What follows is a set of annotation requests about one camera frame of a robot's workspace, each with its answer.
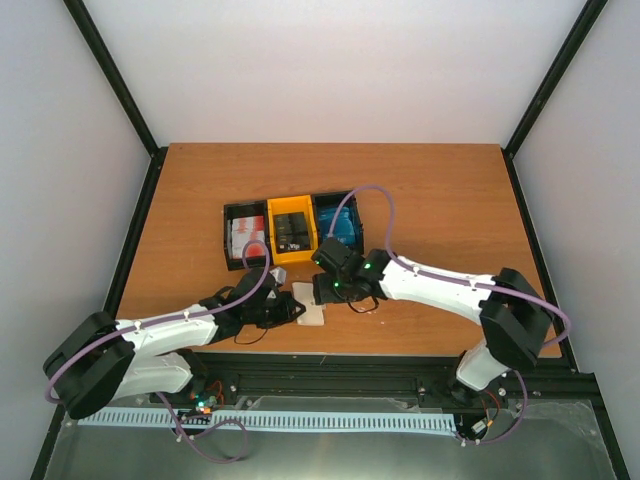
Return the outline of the black vip card stack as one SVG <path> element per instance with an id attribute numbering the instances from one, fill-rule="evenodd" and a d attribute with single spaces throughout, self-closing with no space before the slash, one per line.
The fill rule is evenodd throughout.
<path id="1" fill-rule="evenodd" d="M 311 249 L 311 234 L 303 212 L 278 214 L 273 219 L 276 251 L 279 254 Z"/>

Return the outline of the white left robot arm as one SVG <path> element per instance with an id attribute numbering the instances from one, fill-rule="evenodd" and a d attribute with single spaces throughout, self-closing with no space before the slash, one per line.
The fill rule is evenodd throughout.
<path id="1" fill-rule="evenodd" d="M 204 408 L 214 379 L 194 348 L 235 337 L 248 325 L 268 331 L 305 311 L 272 273 L 252 269 L 236 286 L 178 312 L 137 320 L 95 312 L 45 361 L 45 398 L 75 420 L 155 392 Z"/>

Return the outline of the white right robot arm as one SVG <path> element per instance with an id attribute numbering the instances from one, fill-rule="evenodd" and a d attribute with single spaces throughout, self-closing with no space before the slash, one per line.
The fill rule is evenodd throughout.
<path id="1" fill-rule="evenodd" d="M 370 299 L 408 301 L 444 310 L 482 329 L 482 340 L 465 351 L 441 388 L 468 406 L 496 378 L 533 370 L 552 324 L 549 308 L 516 270 L 473 275 L 429 267 L 382 249 L 363 256 L 335 238 L 312 255 L 321 268 L 313 295 L 320 305 L 354 305 Z"/>

